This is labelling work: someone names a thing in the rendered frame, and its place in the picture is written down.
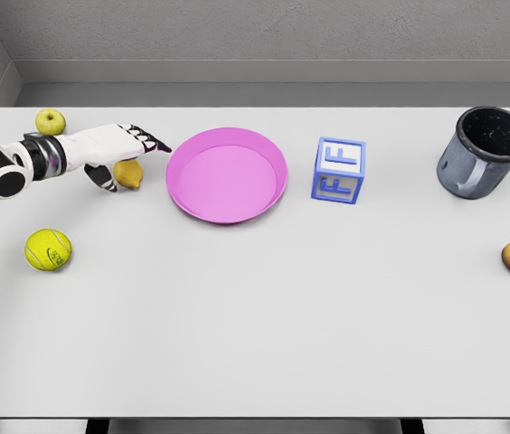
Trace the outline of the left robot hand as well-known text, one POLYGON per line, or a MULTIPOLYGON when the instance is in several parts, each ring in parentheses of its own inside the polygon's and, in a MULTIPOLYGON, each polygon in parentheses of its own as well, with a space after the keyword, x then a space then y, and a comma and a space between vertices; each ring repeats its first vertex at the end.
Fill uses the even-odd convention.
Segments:
POLYGON ((152 151, 171 153, 172 149, 141 127, 132 124, 109 124, 76 134, 84 172, 98 187, 115 193, 118 183, 113 166, 121 160, 142 156, 152 151))

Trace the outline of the yellow lemon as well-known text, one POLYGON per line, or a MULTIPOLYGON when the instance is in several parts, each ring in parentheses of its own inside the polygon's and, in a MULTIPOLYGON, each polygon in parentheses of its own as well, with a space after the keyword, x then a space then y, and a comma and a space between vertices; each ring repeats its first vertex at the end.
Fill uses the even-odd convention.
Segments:
POLYGON ((115 181, 123 187, 138 189, 144 177, 143 166, 135 158, 121 160, 114 164, 115 181))

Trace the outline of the pink plate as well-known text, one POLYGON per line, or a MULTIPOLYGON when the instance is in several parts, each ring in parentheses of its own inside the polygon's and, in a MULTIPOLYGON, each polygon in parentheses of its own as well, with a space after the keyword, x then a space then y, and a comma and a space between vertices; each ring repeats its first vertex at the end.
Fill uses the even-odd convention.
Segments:
POLYGON ((188 138, 165 174, 173 201, 193 217, 231 224, 254 218, 276 203, 288 165, 268 138, 239 127, 219 127, 188 138))

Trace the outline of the green apple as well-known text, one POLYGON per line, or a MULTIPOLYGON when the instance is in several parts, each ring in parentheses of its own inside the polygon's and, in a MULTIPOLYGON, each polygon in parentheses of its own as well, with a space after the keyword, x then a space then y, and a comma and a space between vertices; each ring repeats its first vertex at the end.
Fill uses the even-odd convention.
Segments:
POLYGON ((66 119, 62 113, 54 108, 39 110, 34 118, 37 131, 45 136, 61 135, 66 128, 66 119))

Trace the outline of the yellow tennis ball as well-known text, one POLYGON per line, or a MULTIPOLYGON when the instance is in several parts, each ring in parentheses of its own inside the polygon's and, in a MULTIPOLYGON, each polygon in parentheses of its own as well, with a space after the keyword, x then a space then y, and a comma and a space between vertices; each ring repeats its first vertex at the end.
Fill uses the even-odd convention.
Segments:
POLYGON ((71 258, 70 239, 55 229, 40 229, 26 240, 24 256, 27 262, 41 271, 54 271, 63 267, 71 258))

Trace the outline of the blue letter block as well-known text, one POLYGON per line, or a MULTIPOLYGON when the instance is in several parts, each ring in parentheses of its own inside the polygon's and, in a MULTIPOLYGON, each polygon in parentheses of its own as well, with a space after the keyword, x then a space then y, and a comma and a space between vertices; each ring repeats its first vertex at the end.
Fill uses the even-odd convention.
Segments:
POLYGON ((311 197, 355 204, 365 178, 365 143, 320 137, 311 197))

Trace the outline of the dark grey enamel mug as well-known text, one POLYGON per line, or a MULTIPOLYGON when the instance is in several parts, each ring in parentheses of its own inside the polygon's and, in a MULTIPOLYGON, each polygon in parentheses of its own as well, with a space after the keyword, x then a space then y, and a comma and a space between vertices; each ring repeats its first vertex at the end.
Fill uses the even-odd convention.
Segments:
POLYGON ((438 165, 440 184, 457 197, 491 194, 510 172, 510 111, 473 107, 456 124, 438 165))

